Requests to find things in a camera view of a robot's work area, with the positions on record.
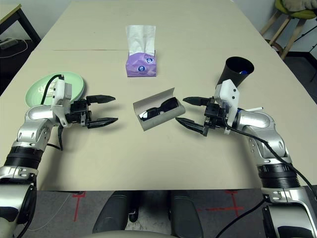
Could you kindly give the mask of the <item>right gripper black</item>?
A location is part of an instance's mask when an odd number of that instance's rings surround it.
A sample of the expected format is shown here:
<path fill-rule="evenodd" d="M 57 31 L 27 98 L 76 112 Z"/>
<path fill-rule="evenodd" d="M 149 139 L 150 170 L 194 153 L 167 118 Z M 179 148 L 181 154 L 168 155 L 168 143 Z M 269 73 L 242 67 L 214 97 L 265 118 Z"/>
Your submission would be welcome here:
<path fill-rule="evenodd" d="M 225 128 L 225 123 L 223 122 L 223 110 L 219 104 L 215 103 L 214 98 L 186 97 L 183 101 L 194 106 L 206 106 L 204 126 L 195 123 L 190 119 L 180 117 L 175 118 L 177 122 L 187 129 L 198 132 L 203 136 L 207 136 L 209 129 Z"/>

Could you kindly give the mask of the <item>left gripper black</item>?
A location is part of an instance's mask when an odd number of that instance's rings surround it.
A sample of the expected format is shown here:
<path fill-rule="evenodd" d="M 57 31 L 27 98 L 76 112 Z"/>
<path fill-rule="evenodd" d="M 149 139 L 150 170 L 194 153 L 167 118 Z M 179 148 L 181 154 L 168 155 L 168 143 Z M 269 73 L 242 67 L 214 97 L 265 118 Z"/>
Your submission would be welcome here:
<path fill-rule="evenodd" d="M 87 128 L 98 128 L 112 124 L 118 118 L 100 118 L 92 121 L 92 112 L 89 106 L 93 103 L 104 104 L 116 100 L 113 96 L 108 95 L 92 95 L 87 96 L 86 99 L 74 101 L 70 105 L 70 112 L 65 115 L 68 123 L 79 123 Z"/>

